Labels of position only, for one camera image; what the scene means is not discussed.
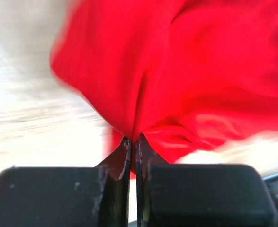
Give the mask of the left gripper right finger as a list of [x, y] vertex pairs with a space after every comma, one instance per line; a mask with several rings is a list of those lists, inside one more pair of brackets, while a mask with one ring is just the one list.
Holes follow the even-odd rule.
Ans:
[[144, 135], [135, 144], [140, 227], [276, 227], [259, 173], [237, 164], [170, 164]]

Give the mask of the red t shirt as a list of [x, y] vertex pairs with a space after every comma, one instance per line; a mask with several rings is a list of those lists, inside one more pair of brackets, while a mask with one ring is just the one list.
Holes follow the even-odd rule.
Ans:
[[278, 0], [80, 0], [50, 66], [173, 163], [278, 131]]

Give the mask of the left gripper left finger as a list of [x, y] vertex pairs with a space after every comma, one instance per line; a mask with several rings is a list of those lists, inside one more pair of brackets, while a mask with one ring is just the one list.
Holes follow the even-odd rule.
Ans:
[[131, 141], [95, 167], [11, 167], [0, 173], [0, 227], [128, 226]]

